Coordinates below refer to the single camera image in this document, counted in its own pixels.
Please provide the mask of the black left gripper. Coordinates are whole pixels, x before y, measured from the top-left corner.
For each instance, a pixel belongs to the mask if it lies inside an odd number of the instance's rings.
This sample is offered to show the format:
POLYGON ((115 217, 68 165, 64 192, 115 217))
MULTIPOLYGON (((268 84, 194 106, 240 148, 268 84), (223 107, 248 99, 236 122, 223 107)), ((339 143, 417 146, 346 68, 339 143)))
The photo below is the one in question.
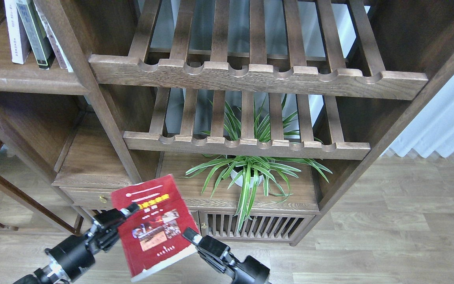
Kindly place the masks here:
POLYGON ((119 240, 117 228, 139 210, 140 206, 133 202, 121 211, 111 209, 97 214, 85 234, 71 235, 54 248, 46 249, 50 263, 45 266, 45 281, 76 281, 95 264, 95 254, 112 248, 119 240))

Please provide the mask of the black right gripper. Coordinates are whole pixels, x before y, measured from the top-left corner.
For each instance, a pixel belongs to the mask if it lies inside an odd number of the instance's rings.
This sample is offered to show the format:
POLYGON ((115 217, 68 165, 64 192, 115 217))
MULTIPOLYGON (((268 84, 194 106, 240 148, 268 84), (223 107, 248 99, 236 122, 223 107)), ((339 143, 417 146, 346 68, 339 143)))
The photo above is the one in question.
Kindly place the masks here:
POLYGON ((218 273, 226 274, 232 284, 270 284, 270 269, 248 255, 243 262, 231 252, 230 246, 210 236, 202 237, 192 228, 182 236, 193 244, 200 257, 218 273))

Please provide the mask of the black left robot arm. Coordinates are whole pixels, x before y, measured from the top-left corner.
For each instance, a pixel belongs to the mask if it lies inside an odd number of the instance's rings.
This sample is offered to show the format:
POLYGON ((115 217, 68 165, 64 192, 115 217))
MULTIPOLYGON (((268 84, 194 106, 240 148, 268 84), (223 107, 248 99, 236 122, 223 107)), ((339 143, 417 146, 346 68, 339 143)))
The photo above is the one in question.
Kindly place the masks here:
POLYGON ((131 203, 121 210, 111 209, 93 217, 93 225, 82 236, 71 235, 52 249, 45 249, 50 262, 16 284, 56 284, 75 282, 95 263, 94 255, 109 251, 119 240, 117 228, 140 207, 131 203))

